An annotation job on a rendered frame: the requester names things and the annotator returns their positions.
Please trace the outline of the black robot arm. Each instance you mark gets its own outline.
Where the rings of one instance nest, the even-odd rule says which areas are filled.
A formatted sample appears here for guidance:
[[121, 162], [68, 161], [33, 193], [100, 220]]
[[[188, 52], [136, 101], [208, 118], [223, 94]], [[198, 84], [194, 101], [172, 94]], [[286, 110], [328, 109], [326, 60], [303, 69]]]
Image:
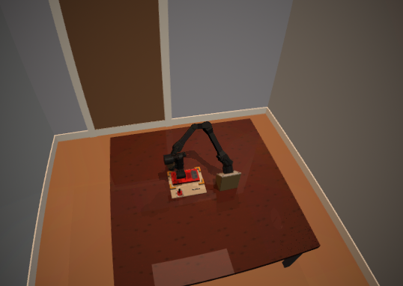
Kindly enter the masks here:
[[233, 161], [229, 159], [229, 156], [227, 153], [221, 148], [216, 136], [213, 133], [213, 127], [209, 121], [205, 121], [201, 124], [192, 124], [191, 127], [186, 131], [186, 133], [182, 136], [180, 140], [178, 140], [175, 144], [172, 146], [172, 152], [167, 155], [163, 155], [163, 162], [164, 165], [167, 166], [167, 169], [172, 172], [176, 169], [178, 169], [177, 166], [175, 166], [175, 162], [177, 164], [181, 164], [184, 161], [184, 157], [187, 156], [185, 152], [178, 153], [182, 150], [185, 142], [187, 139], [193, 134], [193, 132], [197, 129], [203, 129], [204, 132], [208, 135], [210, 138], [213, 146], [216, 149], [217, 152], [217, 159], [223, 164], [222, 170], [223, 174], [228, 174], [232, 173], [233, 171]]

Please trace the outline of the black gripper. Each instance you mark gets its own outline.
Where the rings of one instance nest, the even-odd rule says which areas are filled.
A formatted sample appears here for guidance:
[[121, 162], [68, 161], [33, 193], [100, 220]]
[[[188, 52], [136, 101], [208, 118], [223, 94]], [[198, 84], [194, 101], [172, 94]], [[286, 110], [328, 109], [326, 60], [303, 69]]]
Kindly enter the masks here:
[[184, 172], [184, 162], [182, 162], [181, 164], [177, 164], [177, 163], [175, 162], [175, 166], [178, 167], [178, 169], [176, 169], [177, 171], [175, 171], [175, 172], [176, 172], [177, 179], [185, 178], [185, 177], [186, 177], [186, 174], [185, 174], [185, 172]]

